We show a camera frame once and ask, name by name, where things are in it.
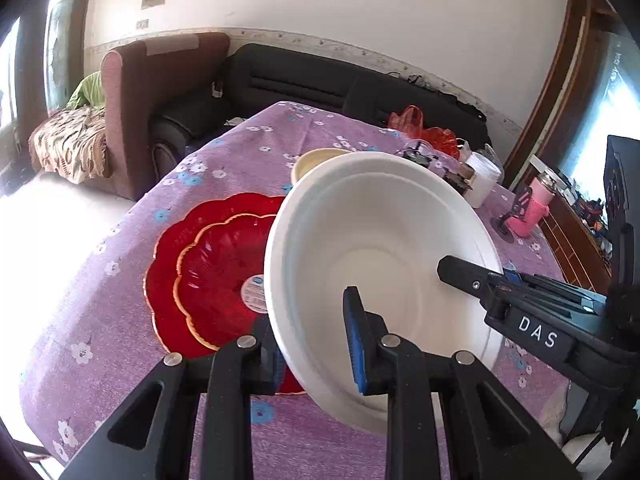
red plate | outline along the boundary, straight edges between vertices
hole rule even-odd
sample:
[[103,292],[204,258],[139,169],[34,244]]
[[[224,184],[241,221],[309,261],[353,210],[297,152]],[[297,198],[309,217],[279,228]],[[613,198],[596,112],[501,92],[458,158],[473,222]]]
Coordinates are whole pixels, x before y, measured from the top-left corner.
[[174,300],[193,336],[217,350],[251,332],[257,314],[244,304],[241,288],[262,274],[264,251],[275,215],[242,214],[198,233],[178,257]]
[[[156,242],[154,259],[146,271],[143,291],[151,310],[154,331],[168,352],[180,352],[187,358],[200,357],[212,352],[191,334],[184,314],[174,301],[173,286],[177,273],[177,260],[186,246],[193,243],[203,227],[222,223],[232,216],[250,213],[257,216],[277,213],[283,196],[264,196],[259,193],[239,193],[225,200],[203,202],[192,209],[184,220],[169,227]],[[283,393],[302,389],[287,369],[280,388]]]

white bowl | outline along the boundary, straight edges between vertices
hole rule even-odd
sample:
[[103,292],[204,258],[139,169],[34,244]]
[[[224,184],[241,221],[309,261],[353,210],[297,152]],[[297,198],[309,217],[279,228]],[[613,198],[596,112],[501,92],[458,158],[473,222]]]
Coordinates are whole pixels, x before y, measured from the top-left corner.
[[469,204],[431,171],[387,153],[337,156],[289,193],[267,242],[264,285],[276,341],[309,396],[341,422],[385,433],[386,396],[353,381],[342,292],[423,351],[466,349],[489,368],[502,337],[473,298],[438,279],[453,254],[502,272]]

window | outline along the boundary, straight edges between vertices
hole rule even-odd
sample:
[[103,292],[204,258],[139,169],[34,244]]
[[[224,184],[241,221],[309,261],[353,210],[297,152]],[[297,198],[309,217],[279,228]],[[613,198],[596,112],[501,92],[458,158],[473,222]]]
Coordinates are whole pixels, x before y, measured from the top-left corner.
[[603,202],[607,136],[640,140],[640,50],[630,39],[607,37],[606,62],[594,100],[560,165],[585,199]]
[[50,0],[44,37],[44,89],[47,112],[66,105],[68,88],[68,38],[73,0]]
[[15,43],[18,39],[18,19],[0,45],[0,128],[15,121]]

white wall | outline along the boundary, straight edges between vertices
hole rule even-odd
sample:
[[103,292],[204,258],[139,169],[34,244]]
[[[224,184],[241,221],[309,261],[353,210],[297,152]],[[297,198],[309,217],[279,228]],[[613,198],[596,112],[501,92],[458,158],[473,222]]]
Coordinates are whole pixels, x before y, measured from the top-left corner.
[[343,41],[475,94],[521,126],[551,64],[566,0],[90,0],[85,47],[143,32],[252,27]]

table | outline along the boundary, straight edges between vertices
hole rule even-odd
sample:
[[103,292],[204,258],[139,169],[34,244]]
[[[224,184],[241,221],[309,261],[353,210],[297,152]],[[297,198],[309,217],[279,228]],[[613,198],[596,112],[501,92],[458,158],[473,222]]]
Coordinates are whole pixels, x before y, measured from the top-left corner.
[[564,280],[606,296],[611,267],[605,263],[587,226],[563,196],[551,201],[549,215],[540,222],[540,228],[558,260]]
[[[185,158],[95,248],[33,348],[20,402],[44,446],[68,462],[164,356],[142,292],[142,277],[164,229],[205,200],[243,191],[286,194],[294,160],[308,150],[336,146],[394,153],[407,141],[395,130],[279,102]],[[433,169],[442,173],[449,163],[444,156]],[[496,186],[478,210],[503,265],[562,279],[540,229],[509,245],[490,227],[489,219],[503,214],[512,199]],[[509,341],[494,371],[534,415],[566,382]],[[257,480],[384,476],[384,438],[333,420],[306,395],[253,399],[252,423]]]

